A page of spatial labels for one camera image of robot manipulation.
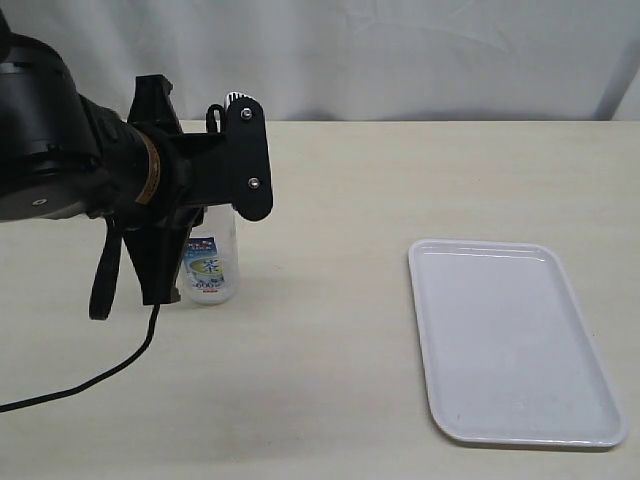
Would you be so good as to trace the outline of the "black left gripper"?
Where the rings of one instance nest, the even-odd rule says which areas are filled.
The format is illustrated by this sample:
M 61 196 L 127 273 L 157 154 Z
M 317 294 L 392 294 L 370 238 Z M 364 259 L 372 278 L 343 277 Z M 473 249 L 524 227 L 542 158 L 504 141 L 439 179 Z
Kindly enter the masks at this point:
M 162 74 L 135 79 L 128 128 L 141 146 L 143 180 L 121 193 L 119 227 L 140 284 L 142 304 L 181 300 L 176 286 L 191 225 L 204 208 L 230 202 L 225 136 L 181 132 Z M 171 229 L 165 245 L 165 227 Z

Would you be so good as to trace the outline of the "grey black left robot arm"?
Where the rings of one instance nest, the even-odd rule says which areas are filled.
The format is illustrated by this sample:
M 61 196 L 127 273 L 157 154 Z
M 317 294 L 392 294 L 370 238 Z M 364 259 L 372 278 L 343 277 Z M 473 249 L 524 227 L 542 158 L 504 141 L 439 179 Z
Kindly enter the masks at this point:
M 111 313 L 123 254 L 144 304 L 180 300 L 180 263 L 205 207 L 196 160 L 223 136 L 183 132 L 168 90 L 163 76 L 139 78 L 134 112 L 122 119 L 78 92 L 55 49 L 1 27 L 1 219 L 105 221 L 89 300 L 94 320 Z

